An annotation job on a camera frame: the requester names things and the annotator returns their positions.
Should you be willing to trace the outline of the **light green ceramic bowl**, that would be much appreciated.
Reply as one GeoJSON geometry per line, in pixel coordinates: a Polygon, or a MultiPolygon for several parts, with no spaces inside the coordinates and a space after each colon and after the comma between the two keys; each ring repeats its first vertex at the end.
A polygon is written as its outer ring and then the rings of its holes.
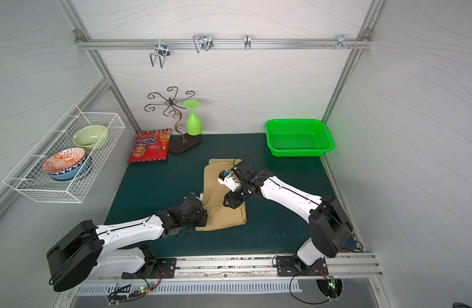
{"type": "Polygon", "coordinates": [[[100,124],[90,125],[77,131],[72,138],[75,146],[86,152],[102,150],[110,142],[109,130],[100,124]]]}

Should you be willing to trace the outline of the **double prong metal hook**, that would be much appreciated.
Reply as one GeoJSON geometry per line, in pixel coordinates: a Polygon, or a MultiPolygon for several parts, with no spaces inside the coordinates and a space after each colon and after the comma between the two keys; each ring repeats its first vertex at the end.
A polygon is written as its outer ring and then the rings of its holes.
{"type": "Polygon", "coordinates": [[[160,68],[163,68],[167,57],[170,55],[171,52],[169,46],[164,44],[162,41],[159,41],[155,46],[154,52],[149,55],[151,65],[155,67],[155,64],[158,63],[160,68]]]}

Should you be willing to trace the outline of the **right end metal hook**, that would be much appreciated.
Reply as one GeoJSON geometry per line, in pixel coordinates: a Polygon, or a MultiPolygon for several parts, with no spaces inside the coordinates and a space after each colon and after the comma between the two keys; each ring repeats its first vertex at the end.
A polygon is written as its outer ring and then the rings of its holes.
{"type": "Polygon", "coordinates": [[[357,44],[349,44],[346,42],[346,37],[344,35],[340,35],[336,42],[333,44],[324,44],[325,49],[335,49],[335,50],[351,50],[357,47],[357,44]]]}

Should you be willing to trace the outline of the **left black mount plate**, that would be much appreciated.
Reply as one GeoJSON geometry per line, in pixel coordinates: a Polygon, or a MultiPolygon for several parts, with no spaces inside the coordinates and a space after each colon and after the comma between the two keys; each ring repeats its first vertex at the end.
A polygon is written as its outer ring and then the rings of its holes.
{"type": "Polygon", "coordinates": [[[147,259],[144,265],[134,273],[124,272],[122,279],[163,279],[173,278],[176,269],[176,258],[147,259]]]}

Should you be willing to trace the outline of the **aluminium top rail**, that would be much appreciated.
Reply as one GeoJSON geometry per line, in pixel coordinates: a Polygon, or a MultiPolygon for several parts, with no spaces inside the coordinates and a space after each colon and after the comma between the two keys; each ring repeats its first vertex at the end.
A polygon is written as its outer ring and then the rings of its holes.
{"type": "MultiPolygon", "coordinates": [[[[254,38],[251,37],[251,50],[335,50],[325,49],[324,44],[333,44],[337,38],[254,38]]],[[[160,39],[160,40],[133,40],[133,39],[98,39],[84,42],[77,42],[76,45],[81,50],[151,50],[155,49],[155,46],[159,41],[168,45],[170,51],[183,51],[192,50],[194,51],[195,45],[191,39],[160,39]]],[[[212,50],[245,50],[244,38],[234,39],[222,39],[213,38],[214,46],[212,50]]],[[[351,39],[347,38],[346,42],[349,44],[357,44],[357,49],[368,49],[373,45],[373,41],[367,39],[351,39]]]]}

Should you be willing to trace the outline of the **small metal bracket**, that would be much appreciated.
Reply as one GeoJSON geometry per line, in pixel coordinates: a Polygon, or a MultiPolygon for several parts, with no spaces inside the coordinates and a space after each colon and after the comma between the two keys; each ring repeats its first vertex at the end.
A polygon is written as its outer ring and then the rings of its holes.
{"type": "Polygon", "coordinates": [[[244,48],[245,50],[251,50],[251,35],[249,34],[244,36],[244,48]]]}

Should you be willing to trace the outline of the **white vent grille strip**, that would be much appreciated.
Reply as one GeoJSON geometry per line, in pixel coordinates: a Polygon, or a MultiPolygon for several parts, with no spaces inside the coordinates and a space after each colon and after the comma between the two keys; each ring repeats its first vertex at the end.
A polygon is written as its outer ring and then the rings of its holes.
{"type": "MultiPolygon", "coordinates": [[[[115,291],[119,295],[129,295],[145,287],[140,282],[89,283],[78,286],[76,296],[103,296],[115,291]]],[[[209,294],[273,294],[301,293],[299,283],[290,280],[263,281],[164,281],[155,288],[152,295],[209,295],[209,294]]]]}

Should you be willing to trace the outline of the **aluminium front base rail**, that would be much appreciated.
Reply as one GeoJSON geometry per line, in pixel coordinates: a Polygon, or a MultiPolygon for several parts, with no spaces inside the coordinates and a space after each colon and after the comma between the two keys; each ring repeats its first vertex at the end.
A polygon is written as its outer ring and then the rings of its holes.
{"type": "MultiPolygon", "coordinates": [[[[279,278],[272,260],[275,255],[213,255],[176,258],[173,278],[177,280],[244,280],[279,278]]],[[[88,280],[122,279],[124,272],[134,273],[147,259],[141,258],[137,250],[121,250],[107,257],[94,267],[88,280]]],[[[340,253],[335,258],[326,258],[328,276],[336,278],[381,278],[382,270],[372,253],[340,253]]]]}

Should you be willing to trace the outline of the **orange blue patterned bowl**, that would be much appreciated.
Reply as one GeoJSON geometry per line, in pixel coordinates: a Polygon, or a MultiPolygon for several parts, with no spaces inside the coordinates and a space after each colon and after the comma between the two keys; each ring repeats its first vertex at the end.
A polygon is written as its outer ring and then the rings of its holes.
{"type": "Polygon", "coordinates": [[[78,174],[87,158],[84,149],[69,148],[49,157],[42,164],[42,171],[53,180],[71,180],[78,174]]]}

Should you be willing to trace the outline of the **green plastic basket tray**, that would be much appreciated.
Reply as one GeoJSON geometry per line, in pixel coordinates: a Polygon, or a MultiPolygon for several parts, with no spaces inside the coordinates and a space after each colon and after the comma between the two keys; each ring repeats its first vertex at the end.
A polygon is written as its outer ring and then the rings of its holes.
{"type": "Polygon", "coordinates": [[[272,119],[265,129],[275,157],[320,157],[334,149],[327,126],[316,119],[272,119]]]}

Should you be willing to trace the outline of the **tan long pants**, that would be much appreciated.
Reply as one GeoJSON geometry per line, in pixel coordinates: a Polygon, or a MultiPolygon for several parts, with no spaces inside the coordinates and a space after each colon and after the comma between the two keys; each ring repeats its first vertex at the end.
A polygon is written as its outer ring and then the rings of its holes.
{"type": "Polygon", "coordinates": [[[196,227],[197,232],[209,232],[245,225],[247,222],[246,205],[237,209],[223,205],[224,196],[229,188],[218,182],[219,173],[233,168],[232,159],[210,159],[205,166],[203,177],[203,200],[208,218],[205,227],[196,227]]]}

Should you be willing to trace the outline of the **right black mount plate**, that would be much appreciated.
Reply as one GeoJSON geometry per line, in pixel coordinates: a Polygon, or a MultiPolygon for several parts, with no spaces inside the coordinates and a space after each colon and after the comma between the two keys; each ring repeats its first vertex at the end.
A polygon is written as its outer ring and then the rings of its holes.
{"type": "Polygon", "coordinates": [[[313,265],[305,264],[297,255],[276,255],[272,260],[279,277],[324,277],[328,276],[328,267],[324,257],[313,265]]]}

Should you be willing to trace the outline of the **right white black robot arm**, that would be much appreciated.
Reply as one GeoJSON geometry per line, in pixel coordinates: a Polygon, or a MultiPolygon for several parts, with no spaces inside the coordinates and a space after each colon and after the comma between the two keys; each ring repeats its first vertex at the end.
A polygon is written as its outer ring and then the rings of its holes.
{"type": "Polygon", "coordinates": [[[256,172],[241,161],[219,173],[218,182],[229,188],[223,205],[237,209],[246,200],[260,196],[297,214],[309,224],[310,238],[294,254],[303,269],[324,257],[334,258],[353,235],[350,220],[337,198],[312,195],[293,187],[266,170],[256,172]]]}

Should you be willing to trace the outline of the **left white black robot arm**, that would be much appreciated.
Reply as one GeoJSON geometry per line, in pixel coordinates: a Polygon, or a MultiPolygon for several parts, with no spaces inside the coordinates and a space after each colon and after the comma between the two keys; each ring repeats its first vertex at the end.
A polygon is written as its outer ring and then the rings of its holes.
{"type": "Polygon", "coordinates": [[[203,194],[193,192],[181,205],[158,211],[147,218],[116,225],[78,223],[46,254],[56,292],[108,274],[131,274],[148,278],[155,271],[152,253],[135,245],[177,236],[183,230],[204,227],[208,218],[203,194]]]}

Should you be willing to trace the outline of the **green plastic goblet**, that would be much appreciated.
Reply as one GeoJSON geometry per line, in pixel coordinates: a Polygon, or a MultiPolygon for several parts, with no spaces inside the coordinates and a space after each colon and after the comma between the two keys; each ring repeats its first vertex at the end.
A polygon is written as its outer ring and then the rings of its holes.
{"type": "Polygon", "coordinates": [[[197,109],[200,106],[199,101],[187,100],[184,102],[183,106],[186,109],[189,109],[191,111],[190,115],[188,116],[186,120],[187,133],[190,136],[201,135],[203,131],[201,119],[194,113],[195,109],[197,109]]]}

